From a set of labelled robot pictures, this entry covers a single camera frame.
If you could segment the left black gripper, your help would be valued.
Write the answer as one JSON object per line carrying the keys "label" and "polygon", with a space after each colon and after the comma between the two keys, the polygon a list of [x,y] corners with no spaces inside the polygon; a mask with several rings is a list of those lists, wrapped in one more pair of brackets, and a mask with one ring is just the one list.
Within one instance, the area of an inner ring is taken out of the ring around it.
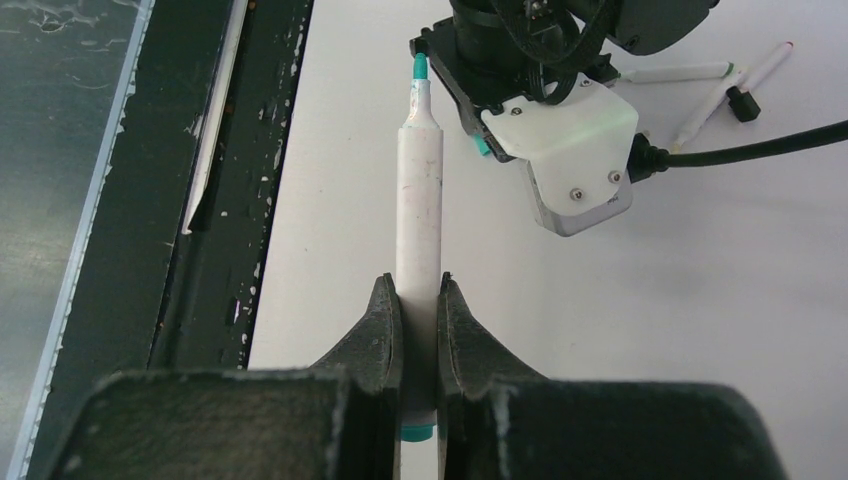
{"label": "left black gripper", "polygon": [[516,96],[558,105],[579,74],[610,84],[616,74],[602,47],[634,56],[679,42],[709,15],[713,1],[454,1],[452,15],[410,40],[427,55],[454,101],[464,131],[489,146],[481,113],[503,112]]}

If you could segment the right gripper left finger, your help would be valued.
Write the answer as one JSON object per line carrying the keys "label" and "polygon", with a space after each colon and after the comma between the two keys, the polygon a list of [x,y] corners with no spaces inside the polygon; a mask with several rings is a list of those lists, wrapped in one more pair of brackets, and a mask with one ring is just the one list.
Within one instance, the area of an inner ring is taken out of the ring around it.
{"label": "right gripper left finger", "polygon": [[102,381],[50,479],[396,479],[402,311],[379,276],[363,316],[288,370],[148,371]]}

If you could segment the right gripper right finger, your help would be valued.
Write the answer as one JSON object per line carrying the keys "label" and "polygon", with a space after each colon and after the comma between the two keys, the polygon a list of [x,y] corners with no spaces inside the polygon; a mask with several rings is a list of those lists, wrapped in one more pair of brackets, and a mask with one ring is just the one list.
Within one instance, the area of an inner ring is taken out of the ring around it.
{"label": "right gripper right finger", "polygon": [[720,384],[545,377],[473,316],[445,274],[438,300],[443,479],[783,479],[752,404]]}

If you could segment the white teal marker pen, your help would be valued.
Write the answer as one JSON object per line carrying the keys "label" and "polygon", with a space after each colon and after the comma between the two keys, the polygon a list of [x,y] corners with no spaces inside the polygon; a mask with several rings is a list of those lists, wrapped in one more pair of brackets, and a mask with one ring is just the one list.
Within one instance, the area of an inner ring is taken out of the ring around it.
{"label": "white teal marker pen", "polygon": [[432,113],[429,62],[414,57],[409,114],[397,134],[395,287],[403,310],[401,440],[436,425],[437,306],[442,265],[443,131]]}

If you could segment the white black marker pen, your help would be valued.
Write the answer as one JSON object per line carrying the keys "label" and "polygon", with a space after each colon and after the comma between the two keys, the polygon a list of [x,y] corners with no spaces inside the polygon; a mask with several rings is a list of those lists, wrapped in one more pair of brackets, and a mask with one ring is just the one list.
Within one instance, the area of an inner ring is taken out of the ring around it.
{"label": "white black marker pen", "polygon": [[743,68],[734,68],[707,94],[677,129],[670,147],[672,153],[679,153],[683,146],[697,135],[705,122],[726,98],[726,91],[737,86],[744,75],[745,70]]}

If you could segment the black pen cap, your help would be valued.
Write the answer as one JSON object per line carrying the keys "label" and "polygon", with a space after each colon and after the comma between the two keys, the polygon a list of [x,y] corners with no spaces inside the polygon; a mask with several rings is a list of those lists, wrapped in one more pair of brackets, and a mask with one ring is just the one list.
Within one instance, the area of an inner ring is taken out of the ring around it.
{"label": "black pen cap", "polygon": [[725,96],[734,117],[740,123],[752,122],[759,117],[761,108],[750,91],[733,86],[725,91]]}

